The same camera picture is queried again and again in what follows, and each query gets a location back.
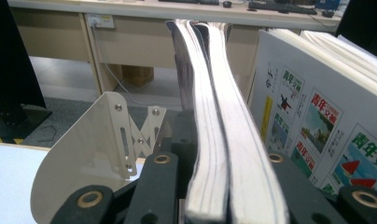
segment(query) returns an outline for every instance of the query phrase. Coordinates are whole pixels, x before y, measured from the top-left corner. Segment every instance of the curved metal guide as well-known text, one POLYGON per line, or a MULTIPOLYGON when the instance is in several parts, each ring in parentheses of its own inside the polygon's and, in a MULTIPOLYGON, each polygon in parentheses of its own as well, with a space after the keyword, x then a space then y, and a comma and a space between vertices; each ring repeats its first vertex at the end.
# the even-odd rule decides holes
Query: curved metal guide
MULTIPOLYGON (((156 108, 160 127, 166 110, 156 108)), ((116 191, 128 184, 130 175, 136 175, 133 139, 138 132, 133 130, 138 129, 125 99, 119 93, 105 92, 42 161, 31 195, 36 222, 50 223, 78 189, 102 185, 116 191)))

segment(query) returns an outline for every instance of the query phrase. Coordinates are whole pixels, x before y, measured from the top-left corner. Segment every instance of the thick book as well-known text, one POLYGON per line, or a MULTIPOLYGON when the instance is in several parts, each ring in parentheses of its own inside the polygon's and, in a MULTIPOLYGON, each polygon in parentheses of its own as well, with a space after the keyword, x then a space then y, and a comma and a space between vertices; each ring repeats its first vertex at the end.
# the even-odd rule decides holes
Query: thick book
POLYGON ((259 33, 250 108, 261 138, 326 193, 377 190, 377 60, 329 35, 301 36, 259 33))
POLYGON ((167 25, 174 40, 184 107, 194 110, 199 138, 186 219, 191 223, 287 223, 281 187, 230 70, 229 25, 181 20, 167 25))

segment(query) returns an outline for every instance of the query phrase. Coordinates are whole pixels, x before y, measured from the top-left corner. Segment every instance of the desk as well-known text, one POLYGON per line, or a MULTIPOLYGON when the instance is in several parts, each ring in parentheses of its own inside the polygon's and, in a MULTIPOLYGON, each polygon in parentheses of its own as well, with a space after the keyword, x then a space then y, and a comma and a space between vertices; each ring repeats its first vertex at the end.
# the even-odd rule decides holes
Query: desk
POLYGON ((0 223, 35 223, 30 198, 49 148, 0 144, 0 223))
POLYGON ((124 3, 121 0, 8 0, 30 55, 81 60, 91 63, 98 92, 112 91, 117 83, 104 65, 121 76, 120 64, 175 67, 171 35, 166 20, 188 19, 234 24, 227 46, 232 73, 248 98, 254 78, 258 29, 278 27, 294 30, 334 32, 340 18, 320 15, 247 11, 247 4, 204 6, 158 2, 124 3), (93 31, 86 13, 114 16, 115 29, 93 31))

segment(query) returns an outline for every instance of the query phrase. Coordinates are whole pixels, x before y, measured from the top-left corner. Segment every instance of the screw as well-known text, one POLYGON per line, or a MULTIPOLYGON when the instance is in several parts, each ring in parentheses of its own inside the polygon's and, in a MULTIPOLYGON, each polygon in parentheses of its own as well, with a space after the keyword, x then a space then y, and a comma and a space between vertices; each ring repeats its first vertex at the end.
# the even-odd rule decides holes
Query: screw
POLYGON ((122 105, 115 105, 115 109, 117 111, 121 111, 122 110, 122 105))
POLYGON ((152 113, 154 116, 158 116, 160 114, 160 111, 158 109, 153 109, 152 113))

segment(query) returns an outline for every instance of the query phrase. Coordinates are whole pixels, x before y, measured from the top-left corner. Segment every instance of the floor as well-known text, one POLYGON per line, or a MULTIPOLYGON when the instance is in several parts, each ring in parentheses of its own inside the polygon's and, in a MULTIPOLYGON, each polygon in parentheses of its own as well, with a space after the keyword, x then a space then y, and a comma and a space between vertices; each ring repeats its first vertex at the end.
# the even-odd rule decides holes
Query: floor
MULTIPOLYGON (((43 96, 85 102, 98 98, 91 66, 86 62, 30 57, 43 96)), ((155 68, 154 80, 142 87, 122 82, 120 92, 128 106, 159 105, 181 110, 175 69, 155 68)))

